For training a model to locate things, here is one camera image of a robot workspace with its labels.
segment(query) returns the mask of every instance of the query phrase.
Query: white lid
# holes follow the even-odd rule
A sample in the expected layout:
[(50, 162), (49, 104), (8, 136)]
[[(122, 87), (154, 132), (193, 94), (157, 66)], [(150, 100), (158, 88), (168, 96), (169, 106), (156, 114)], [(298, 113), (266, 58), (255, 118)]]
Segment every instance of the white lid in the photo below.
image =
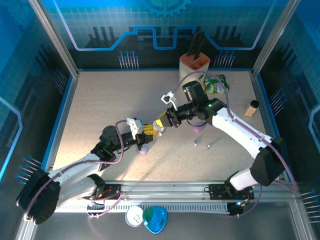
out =
[(125, 221), (131, 227), (138, 227), (143, 222), (144, 211), (138, 206), (132, 206), (125, 213)]

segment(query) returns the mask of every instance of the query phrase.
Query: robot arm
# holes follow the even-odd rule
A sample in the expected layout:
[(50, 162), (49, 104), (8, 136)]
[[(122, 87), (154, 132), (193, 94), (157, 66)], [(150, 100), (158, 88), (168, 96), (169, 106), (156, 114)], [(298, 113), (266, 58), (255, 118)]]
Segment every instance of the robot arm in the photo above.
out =
[[(175, 103), (175, 106), (168, 108), (159, 116), (156, 124), (160, 127), (175, 126), (177, 128), (183, 120), (198, 117), (209, 125), (221, 129), (241, 144), (250, 153), (254, 162), (250, 168), (234, 173), (225, 181), (225, 190), (230, 196), (249, 186), (257, 184), (269, 186), (285, 170), (270, 147), (263, 143), (262, 139), (257, 139), (247, 129), (234, 122), (233, 118), (237, 118), (238, 121), (273, 145), (286, 160), (287, 147), (282, 138), (278, 137), (273, 140), (270, 136), (248, 125), (233, 112), (231, 112), (231, 117), (227, 111), (227, 106), (222, 101), (217, 98), (208, 99), (198, 81), (191, 81), (183, 85), (183, 91), (189, 103), (181, 106), (177, 106), (178, 104)], [(165, 94), (161, 99), (166, 100), (167, 96), (170, 96), (170, 99), (174, 98), (172, 94)]]
[[(155, 139), (158, 132), (154, 131), (152, 125), (144, 125), (142, 121), (128, 118), (126, 121), (130, 126), (129, 132), (121, 135), (124, 149), (136, 145), (141, 150), (144, 144), (148, 144)], [(97, 175), (98, 172), (109, 167), (110, 164), (102, 162), (114, 162), (116, 155), (114, 152), (121, 149), (120, 138), (115, 126), (107, 126), (102, 131), (100, 142), (80, 160), (60, 169), (44, 172), (41, 169), (35, 171), (26, 185), (16, 198), (16, 205), (26, 211), (35, 194), (45, 183), (54, 178), (58, 173), (63, 173), (66, 169), (68, 172), (61, 174), (51, 181), (46, 188), (36, 198), (29, 212), (24, 215), (26, 221), (33, 221), (36, 225), (46, 221), (55, 211), (56, 207), (72, 199), (88, 197), (98, 200), (101, 196), (105, 197), (105, 181)], [(118, 189), (111, 189), (108, 196), (115, 194)]]

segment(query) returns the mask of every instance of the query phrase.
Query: small bottle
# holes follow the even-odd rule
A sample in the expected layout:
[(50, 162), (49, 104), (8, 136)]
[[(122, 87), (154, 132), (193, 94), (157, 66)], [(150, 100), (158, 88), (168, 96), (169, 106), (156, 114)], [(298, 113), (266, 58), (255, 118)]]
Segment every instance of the small bottle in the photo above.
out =
[(244, 115), (251, 118), (252, 115), (257, 111), (258, 107), (259, 102), (257, 100), (251, 101), (249, 106), (246, 108)]

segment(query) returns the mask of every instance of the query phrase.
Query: enclosure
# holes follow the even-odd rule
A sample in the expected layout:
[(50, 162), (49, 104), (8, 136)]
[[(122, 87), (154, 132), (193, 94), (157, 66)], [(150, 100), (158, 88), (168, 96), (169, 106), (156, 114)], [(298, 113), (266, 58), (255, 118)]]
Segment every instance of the enclosure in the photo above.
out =
[[(314, 0), (1, 1), (0, 238), (319, 238), (319, 11)], [(114, 212), (88, 222), (79, 200), (43, 224), (25, 222), (16, 197), (30, 174), (26, 160), (46, 172), (59, 169), (89, 153), (106, 126), (127, 118), (152, 124), (168, 108), (161, 96), (177, 86), (181, 56), (196, 32), (204, 34), (200, 57), (208, 57), (208, 71), (225, 76), (233, 112), (285, 140), (300, 193), (272, 183), (247, 216), (205, 213), (213, 203), (203, 186), (223, 183), (253, 159), (224, 131), (207, 126), (194, 132), (183, 123), (157, 136), (147, 154), (131, 147), (101, 172), (129, 199)], [(175, 96), (182, 105), (181, 89)], [(224, 93), (208, 95), (226, 100)], [(259, 108), (244, 116), (252, 100)], [(291, 185), (286, 171), (279, 181)], [(259, 188), (253, 192), (257, 197)], [(166, 206), (163, 232), (129, 227), (124, 213), (132, 203)]]

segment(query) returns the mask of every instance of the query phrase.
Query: table surface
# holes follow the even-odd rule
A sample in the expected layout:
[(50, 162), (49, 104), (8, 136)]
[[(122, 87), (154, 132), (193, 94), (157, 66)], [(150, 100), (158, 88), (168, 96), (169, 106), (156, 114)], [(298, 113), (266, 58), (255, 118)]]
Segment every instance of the table surface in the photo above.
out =
[[(255, 93), (246, 71), (213, 71), (224, 74), (230, 86), (230, 107), (244, 121), (265, 132), (259, 110), (253, 117), (244, 116)], [(119, 120), (137, 118), (152, 122), (168, 107), (160, 97), (172, 91), (179, 72), (173, 71), (104, 71), (81, 72), (63, 131), (53, 169), (64, 167), (84, 157), (99, 142), (102, 130)], [(180, 105), (186, 97), (180, 90)], [(209, 94), (219, 98), (223, 93)], [(122, 123), (122, 133), (130, 128)], [(180, 127), (167, 128), (162, 136), (148, 144), (143, 155), (136, 147), (125, 152), (121, 162), (111, 165), (101, 175), (105, 180), (225, 180), (238, 170), (249, 168), (249, 153), (220, 129), (207, 125), (194, 132), (184, 122)]]

